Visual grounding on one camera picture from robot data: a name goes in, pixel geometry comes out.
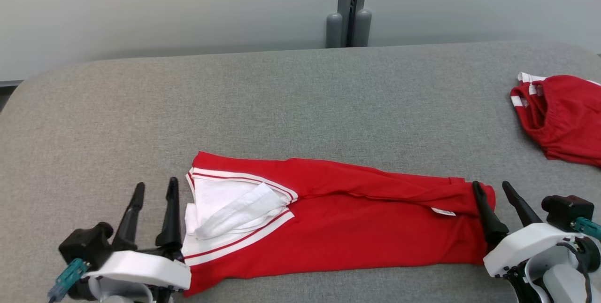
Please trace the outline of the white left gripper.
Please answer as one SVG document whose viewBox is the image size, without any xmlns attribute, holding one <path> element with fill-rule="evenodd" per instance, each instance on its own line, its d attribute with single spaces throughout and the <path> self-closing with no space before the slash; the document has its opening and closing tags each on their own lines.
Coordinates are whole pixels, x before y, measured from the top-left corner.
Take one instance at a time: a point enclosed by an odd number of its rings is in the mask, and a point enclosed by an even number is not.
<svg viewBox="0 0 601 303">
<path fill-rule="evenodd" d="M 148 286 L 188 290 L 191 284 L 190 268 L 178 260 L 137 252 L 138 215 L 143 207 L 145 184 L 139 182 L 126 207 L 112 241 L 112 252 L 102 267 L 88 271 L 82 278 L 96 292 L 148 292 Z M 180 250 L 182 232 L 180 222 L 179 182 L 171 177 L 165 195 L 167 206 L 156 246 Z"/>
</svg>

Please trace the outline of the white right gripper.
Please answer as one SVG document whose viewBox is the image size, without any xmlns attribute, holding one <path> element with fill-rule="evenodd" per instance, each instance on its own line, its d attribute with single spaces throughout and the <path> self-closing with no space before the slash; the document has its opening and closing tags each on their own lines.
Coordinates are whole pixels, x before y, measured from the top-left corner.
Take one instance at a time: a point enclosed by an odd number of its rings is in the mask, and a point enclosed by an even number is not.
<svg viewBox="0 0 601 303">
<path fill-rule="evenodd" d="M 543 220 L 508 182 L 502 182 L 502 189 L 509 203 L 514 207 L 524 228 L 509 236 L 508 227 L 503 224 L 487 202 L 488 198 L 478 181 L 472 183 L 475 203 L 484 233 L 485 242 L 492 251 L 483 258 L 490 277 L 502 277 L 509 269 L 524 260 L 545 252 L 557 243 L 581 238 L 583 233 L 564 232 Z"/>
</svg>

